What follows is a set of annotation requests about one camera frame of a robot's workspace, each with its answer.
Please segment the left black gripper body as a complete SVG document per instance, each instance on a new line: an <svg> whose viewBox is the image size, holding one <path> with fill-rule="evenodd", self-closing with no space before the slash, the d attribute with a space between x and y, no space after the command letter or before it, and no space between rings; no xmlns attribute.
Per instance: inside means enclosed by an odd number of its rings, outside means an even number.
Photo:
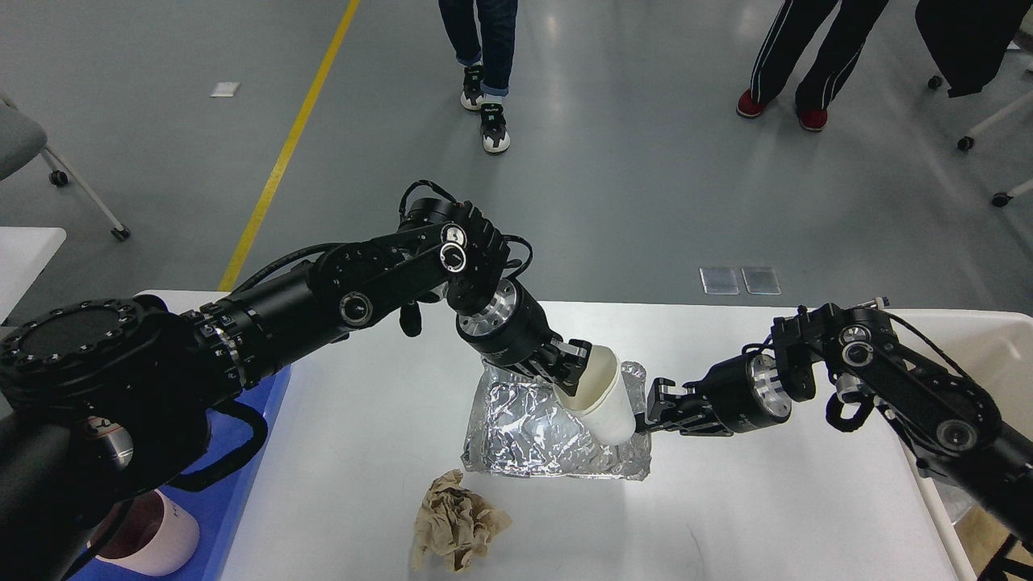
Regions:
<svg viewBox="0 0 1033 581"><path fill-rule="evenodd" d="M552 339L562 339L547 323L545 309L519 281L502 278L487 306L472 314L458 313L455 330L487 364L513 372L527 359L542 360Z"/></svg>

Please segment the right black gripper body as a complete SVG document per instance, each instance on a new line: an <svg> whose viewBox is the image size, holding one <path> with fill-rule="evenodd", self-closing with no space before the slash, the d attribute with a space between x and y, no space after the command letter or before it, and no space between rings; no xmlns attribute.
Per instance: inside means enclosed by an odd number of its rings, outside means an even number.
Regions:
<svg viewBox="0 0 1033 581"><path fill-rule="evenodd" d="M781 386L775 359L764 353L743 353L715 364L686 389L707 401L730 433L781 425L791 416L793 401Z"/></svg>

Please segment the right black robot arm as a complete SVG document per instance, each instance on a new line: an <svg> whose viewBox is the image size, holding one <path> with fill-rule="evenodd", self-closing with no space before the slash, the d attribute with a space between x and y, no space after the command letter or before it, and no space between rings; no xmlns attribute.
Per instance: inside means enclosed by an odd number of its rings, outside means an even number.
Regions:
<svg viewBox="0 0 1033 581"><path fill-rule="evenodd" d="M854 433L880 412L912 456L920 477L962 489L1008 530L979 574L1029 580L1031 565L1010 551L1032 540L1032 445L1008 425L991 394L937 345L935 359L904 345L897 327L912 324L878 298L849 308L834 303L777 317L763 342L709 368L701 380L656 378L646 390L636 433L733 437L789 419L794 402L816 395L813 367L833 383L826 422Z"/></svg>

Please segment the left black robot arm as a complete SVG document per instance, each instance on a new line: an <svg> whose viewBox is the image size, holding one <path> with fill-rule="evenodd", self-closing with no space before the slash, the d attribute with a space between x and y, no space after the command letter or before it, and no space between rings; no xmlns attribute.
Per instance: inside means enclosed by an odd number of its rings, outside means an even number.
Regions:
<svg viewBox="0 0 1033 581"><path fill-rule="evenodd" d="M232 293L174 313L157 295L85 300L2 339L2 577L64 580L97 553L111 512L161 486L202 491L267 442L243 392L392 312L407 336L444 300L488 364L580 393L594 347L565 340L519 283L520 236L431 181L399 200L397 232L309 246Z"/></svg>

